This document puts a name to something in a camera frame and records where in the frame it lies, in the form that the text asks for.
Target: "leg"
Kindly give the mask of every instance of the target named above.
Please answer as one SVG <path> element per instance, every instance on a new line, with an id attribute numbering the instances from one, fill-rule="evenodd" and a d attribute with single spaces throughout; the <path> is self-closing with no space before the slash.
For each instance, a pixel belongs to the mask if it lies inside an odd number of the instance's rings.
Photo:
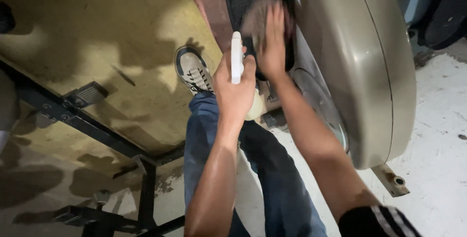
<path id="1" fill-rule="evenodd" d="M 186 127 L 184 155 L 185 205 L 191 201 L 204 165 L 211 151 L 217 131 L 219 108 L 216 97 L 210 92 L 198 93 L 190 102 L 191 116 Z M 231 237 L 249 236 L 237 212 L 233 211 Z"/>
<path id="2" fill-rule="evenodd" d="M 266 236 L 326 236 L 292 157 L 276 137 L 254 121 L 245 121 L 239 140 L 261 182 Z"/>

